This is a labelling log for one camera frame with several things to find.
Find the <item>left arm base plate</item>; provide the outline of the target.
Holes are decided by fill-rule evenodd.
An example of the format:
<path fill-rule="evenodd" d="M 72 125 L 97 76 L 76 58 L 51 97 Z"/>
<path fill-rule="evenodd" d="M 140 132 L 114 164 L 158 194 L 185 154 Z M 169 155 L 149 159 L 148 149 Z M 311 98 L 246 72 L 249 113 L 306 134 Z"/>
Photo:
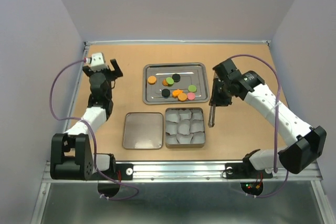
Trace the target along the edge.
<path fill-rule="evenodd" d="M 112 167 L 110 177 L 118 181 L 133 179 L 134 165 L 131 163 L 117 163 Z"/>

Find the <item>pink round cookie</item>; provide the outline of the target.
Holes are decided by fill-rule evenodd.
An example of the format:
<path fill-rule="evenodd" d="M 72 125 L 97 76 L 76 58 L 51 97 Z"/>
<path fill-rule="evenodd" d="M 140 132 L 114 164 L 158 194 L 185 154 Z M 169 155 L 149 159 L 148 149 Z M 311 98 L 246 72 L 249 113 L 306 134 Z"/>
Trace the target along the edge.
<path fill-rule="evenodd" d="M 188 100 L 192 101 L 192 100 L 194 100 L 195 98 L 196 98 L 195 93 L 193 93 L 193 92 L 189 92 L 189 93 L 187 94 L 187 99 L 188 99 Z"/>

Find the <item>metal tongs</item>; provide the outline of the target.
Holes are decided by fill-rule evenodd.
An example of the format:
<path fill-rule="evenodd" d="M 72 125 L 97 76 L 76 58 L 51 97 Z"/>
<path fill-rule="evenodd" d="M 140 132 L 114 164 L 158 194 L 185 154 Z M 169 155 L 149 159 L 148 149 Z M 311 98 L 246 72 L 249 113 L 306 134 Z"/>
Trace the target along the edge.
<path fill-rule="evenodd" d="M 213 76 L 213 85 L 212 85 L 212 94 L 211 94 L 211 98 L 209 100 L 209 106 L 210 106 L 210 110 L 209 110 L 209 119 L 208 119 L 208 127 L 214 127 L 215 125 L 215 110 L 216 110 L 216 103 L 214 101 L 216 95 L 216 80 L 218 79 L 217 75 L 214 74 Z"/>

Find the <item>orange waffle cookie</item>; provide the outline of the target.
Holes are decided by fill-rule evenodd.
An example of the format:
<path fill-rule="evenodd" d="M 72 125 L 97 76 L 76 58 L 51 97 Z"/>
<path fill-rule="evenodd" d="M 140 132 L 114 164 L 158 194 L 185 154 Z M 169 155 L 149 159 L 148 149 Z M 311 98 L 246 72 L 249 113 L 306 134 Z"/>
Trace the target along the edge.
<path fill-rule="evenodd" d="M 178 96 L 177 96 L 177 98 L 178 98 L 178 100 L 179 101 L 182 101 L 182 102 L 184 102 L 184 101 L 186 101 L 188 98 L 187 98 L 187 94 L 186 93 L 179 93 L 178 94 Z"/>

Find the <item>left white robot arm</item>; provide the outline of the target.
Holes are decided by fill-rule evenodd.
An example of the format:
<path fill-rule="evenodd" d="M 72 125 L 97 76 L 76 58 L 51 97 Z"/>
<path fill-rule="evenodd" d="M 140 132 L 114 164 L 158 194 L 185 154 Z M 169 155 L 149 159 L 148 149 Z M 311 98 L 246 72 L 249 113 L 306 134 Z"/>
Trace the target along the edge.
<path fill-rule="evenodd" d="M 95 132 L 109 119 L 112 109 L 112 90 L 115 81 L 123 76 L 116 61 L 107 65 L 103 54 L 93 54 L 80 60 L 89 78 L 90 95 L 87 108 L 76 123 L 51 139 L 50 176 L 52 179 L 88 180 L 97 170 Z"/>

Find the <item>black sandwich cookie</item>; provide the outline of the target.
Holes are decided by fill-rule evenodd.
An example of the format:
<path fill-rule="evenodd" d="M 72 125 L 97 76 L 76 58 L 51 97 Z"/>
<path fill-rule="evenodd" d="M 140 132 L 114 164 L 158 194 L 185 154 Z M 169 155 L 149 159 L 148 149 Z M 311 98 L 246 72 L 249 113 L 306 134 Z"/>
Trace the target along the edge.
<path fill-rule="evenodd" d="M 171 94 L 171 92 L 170 92 L 169 89 L 163 89 L 163 90 L 161 91 L 161 95 L 162 95 L 162 97 L 164 97 L 164 98 L 168 98 L 168 97 L 170 96 L 170 94 Z"/>

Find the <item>orange fish cookie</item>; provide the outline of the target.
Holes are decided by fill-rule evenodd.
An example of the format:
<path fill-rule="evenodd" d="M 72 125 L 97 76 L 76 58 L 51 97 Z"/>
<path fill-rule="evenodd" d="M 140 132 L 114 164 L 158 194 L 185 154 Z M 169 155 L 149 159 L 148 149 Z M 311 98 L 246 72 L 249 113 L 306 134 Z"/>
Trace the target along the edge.
<path fill-rule="evenodd" d="M 179 94 L 183 93 L 183 90 L 180 90 L 180 89 L 176 89 L 172 92 L 172 96 L 174 98 L 177 98 L 179 96 Z"/>

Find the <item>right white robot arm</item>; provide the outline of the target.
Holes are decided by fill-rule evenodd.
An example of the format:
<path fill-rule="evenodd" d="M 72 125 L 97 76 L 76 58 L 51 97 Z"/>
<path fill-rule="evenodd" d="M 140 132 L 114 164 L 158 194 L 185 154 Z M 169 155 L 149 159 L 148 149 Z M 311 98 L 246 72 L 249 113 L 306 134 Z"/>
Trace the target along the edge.
<path fill-rule="evenodd" d="M 276 172 L 280 167 L 298 174 L 321 156 L 327 137 L 325 129 L 296 116 L 280 101 L 280 89 L 273 94 L 256 72 L 241 73 L 232 57 L 214 66 L 213 71 L 209 127 L 215 125 L 215 109 L 231 105 L 236 97 L 258 111 L 275 130 L 273 149 L 245 155 L 241 165 L 244 175 L 253 177 L 260 170 Z"/>

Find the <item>green round cookie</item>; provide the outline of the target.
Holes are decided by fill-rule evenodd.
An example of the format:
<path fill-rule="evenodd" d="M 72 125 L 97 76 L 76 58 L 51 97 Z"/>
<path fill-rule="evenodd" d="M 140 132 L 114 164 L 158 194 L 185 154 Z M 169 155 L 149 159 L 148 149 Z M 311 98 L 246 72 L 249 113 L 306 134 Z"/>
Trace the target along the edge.
<path fill-rule="evenodd" d="M 173 80 L 172 77 L 167 77 L 165 79 L 165 82 L 166 82 L 167 86 L 172 86 L 174 84 L 174 80 Z"/>
<path fill-rule="evenodd" d="M 197 91 L 197 86 L 191 84 L 188 86 L 188 91 L 189 92 L 196 92 Z"/>

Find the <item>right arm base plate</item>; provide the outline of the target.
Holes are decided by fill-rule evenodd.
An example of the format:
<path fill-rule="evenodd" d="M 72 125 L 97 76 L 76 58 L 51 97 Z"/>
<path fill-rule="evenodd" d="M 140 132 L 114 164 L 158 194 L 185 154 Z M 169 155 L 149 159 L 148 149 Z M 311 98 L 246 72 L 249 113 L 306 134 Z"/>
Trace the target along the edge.
<path fill-rule="evenodd" d="M 273 178 L 273 175 L 264 170 L 255 170 L 251 164 L 233 162 L 225 165 L 222 177 L 226 179 L 268 179 Z"/>

